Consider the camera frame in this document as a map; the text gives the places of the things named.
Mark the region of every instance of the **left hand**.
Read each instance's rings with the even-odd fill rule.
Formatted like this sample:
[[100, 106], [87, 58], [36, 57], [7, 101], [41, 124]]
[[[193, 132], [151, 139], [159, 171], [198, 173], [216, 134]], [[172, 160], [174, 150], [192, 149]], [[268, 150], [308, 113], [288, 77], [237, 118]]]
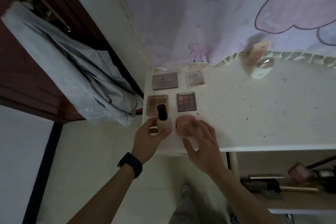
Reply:
[[141, 164], [145, 164], [151, 157], [153, 157], [160, 142], [171, 133], [170, 129], [165, 129], [156, 136], [153, 133], [158, 133], [157, 128], [150, 128], [156, 126], [157, 117], [149, 118], [135, 134], [134, 144], [131, 154], [136, 157]]

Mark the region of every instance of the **compact powder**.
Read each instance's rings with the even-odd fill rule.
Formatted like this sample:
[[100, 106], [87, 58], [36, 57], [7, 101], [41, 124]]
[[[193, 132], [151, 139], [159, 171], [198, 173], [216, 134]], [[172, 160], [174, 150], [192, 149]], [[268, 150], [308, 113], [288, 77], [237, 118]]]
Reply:
[[164, 104], [168, 111], [168, 96], [149, 96], [147, 101], [147, 115], [158, 116], [158, 105]]
[[195, 93], [181, 93], [176, 95], [177, 101], [177, 111], [186, 112], [186, 111], [196, 111], [196, 98]]

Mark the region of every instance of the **right hand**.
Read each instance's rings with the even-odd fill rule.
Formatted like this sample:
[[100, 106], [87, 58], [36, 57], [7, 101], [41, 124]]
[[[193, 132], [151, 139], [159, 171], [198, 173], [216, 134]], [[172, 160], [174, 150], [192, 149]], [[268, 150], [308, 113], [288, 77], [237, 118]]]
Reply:
[[221, 152], [216, 139], [215, 129], [202, 120], [193, 120], [192, 124], [186, 124], [185, 128], [196, 139], [198, 151], [195, 151], [187, 138], [183, 138], [183, 145], [188, 157], [194, 165], [211, 178], [226, 170]]

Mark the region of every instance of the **leg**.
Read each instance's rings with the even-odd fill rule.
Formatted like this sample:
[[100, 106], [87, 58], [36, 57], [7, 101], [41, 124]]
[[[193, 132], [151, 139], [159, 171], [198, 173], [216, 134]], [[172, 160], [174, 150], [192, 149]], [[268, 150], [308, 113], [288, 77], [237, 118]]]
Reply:
[[190, 196], [190, 187], [188, 184], [184, 184], [180, 191], [180, 202], [171, 216], [169, 224], [200, 224], [196, 206]]

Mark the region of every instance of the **foot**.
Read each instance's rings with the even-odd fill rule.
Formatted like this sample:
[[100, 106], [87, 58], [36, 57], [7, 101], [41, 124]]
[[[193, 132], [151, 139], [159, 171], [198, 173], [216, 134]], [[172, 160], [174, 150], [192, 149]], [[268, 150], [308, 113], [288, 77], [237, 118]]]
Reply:
[[181, 201], [185, 199], [186, 197], [190, 197], [190, 196], [191, 196], [191, 188], [189, 184], [185, 183], [181, 187], [179, 199]]

